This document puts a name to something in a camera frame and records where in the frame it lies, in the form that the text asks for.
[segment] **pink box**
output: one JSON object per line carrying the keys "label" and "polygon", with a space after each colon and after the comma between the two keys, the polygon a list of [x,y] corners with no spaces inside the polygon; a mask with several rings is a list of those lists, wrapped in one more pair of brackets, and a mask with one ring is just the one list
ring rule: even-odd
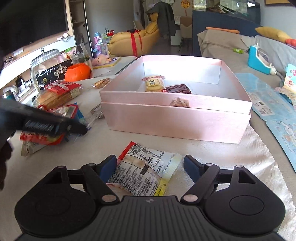
{"label": "pink box", "polygon": [[[142,78],[165,76],[165,85],[186,84],[194,94],[139,92]],[[239,143],[252,102],[233,72],[218,59],[142,56],[102,91],[101,105],[111,130]],[[190,108],[171,107],[175,97]]]}

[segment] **teal toy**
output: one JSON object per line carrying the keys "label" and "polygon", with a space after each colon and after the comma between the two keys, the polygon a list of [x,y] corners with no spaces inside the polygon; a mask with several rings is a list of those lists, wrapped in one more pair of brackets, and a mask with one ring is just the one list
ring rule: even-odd
{"label": "teal toy", "polygon": [[257,44],[250,46],[248,66],[265,74],[276,74],[276,69],[269,62],[267,54]]}

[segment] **pink plush toy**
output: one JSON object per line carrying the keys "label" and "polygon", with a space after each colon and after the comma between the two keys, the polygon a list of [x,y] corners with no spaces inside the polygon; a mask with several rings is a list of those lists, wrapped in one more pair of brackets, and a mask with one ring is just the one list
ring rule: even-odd
{"label": "pink plush toy", "polygon": [[93,66],[108,64],[110,63],[109,57],[109,55],[100,54],[91,61],[91,64]]}

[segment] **yellow armchair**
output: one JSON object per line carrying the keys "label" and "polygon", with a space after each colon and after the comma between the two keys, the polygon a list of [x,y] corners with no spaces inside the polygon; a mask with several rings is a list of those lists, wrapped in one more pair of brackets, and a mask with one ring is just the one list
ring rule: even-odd
{"label": "yellow armchair", "polygon": [[[153,22],[151,22],[144,30],[140,30],[139,34],[134,34],[137,46],[137,57],[148,54],[160,37],[157,26],[157,13],[151,14],[150,18]],[[111,55],[133,56],[131,33],[121,32],[113,35],[110,44],[108,45],[108,49]]]}

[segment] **ribbed black surface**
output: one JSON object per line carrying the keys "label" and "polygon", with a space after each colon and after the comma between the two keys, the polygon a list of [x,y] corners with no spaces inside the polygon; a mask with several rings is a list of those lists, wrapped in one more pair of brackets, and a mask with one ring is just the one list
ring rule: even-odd
{"label": "ribbed black surface", "polygon": [[116,206],[101,209],[83,230],[56,239],[23,234],[18,241],[283,241],[276,233],[243,238],[223,233],[204,218],[199,208],[180,204],[176,197],[130,197]]}

